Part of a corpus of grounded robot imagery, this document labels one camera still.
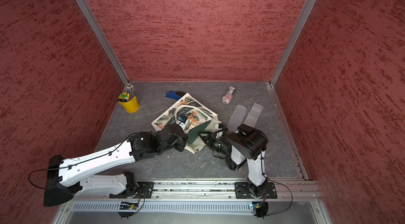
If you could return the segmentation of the clear ribbed pencil case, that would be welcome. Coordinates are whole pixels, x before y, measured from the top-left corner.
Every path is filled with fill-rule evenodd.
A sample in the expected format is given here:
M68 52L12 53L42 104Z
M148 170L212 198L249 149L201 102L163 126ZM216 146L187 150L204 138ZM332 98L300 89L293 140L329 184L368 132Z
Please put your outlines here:
M242 105L236 105L231 118L227 124L227 128L230 132L236 132L237 128L242 124L243 118L246 114L247 108Z

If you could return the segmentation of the floral canvas tote bag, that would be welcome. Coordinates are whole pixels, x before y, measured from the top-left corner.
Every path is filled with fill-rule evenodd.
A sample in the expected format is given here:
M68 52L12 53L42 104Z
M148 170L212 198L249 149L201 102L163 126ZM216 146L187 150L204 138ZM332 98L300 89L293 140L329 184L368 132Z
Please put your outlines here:
M161 131L167 125L179 125L188 135L185 149L195 154L206 146L199 134L213 132L222 121L218 119L218 114L186 93L151 124L156 131Z

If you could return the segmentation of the green pencil case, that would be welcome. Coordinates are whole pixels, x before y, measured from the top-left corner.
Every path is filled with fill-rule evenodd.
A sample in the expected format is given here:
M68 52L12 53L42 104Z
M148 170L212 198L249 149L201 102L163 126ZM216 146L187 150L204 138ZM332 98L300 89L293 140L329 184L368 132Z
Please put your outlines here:
M192 129L190 129L187 133L188 134L187 143L193 144L199 137L198 133L206 131L206 128L210 125L210 123L211 123L210 121L206 121L203 124L200 124Z

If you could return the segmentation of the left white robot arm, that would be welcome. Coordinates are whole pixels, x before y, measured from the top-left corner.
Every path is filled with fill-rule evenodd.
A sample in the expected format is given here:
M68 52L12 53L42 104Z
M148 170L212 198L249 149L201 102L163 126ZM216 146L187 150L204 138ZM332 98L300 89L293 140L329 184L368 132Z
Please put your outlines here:
M88 155L65 159L61 155L49 159L45 169L44 207L66 203L79 195L106 194L114 199L140 199L142 189L132 172L119 175L100 173L118 166L151 159L164 151L182 152L188 135L177 124L157 133L132 133L121 143Z

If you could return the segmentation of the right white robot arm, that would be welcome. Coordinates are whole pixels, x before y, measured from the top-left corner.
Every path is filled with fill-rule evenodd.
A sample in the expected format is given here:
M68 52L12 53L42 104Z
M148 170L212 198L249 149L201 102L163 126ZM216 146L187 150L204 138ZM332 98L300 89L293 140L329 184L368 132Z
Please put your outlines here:
M247 181L235 183L236 198L277 198L275 185L265 173L264 157L269 140L262 131L241 124L236 132L224 128L215 132L201 131L198 136L209 149L224 155L222 159L230 170L236 171L247 163Z

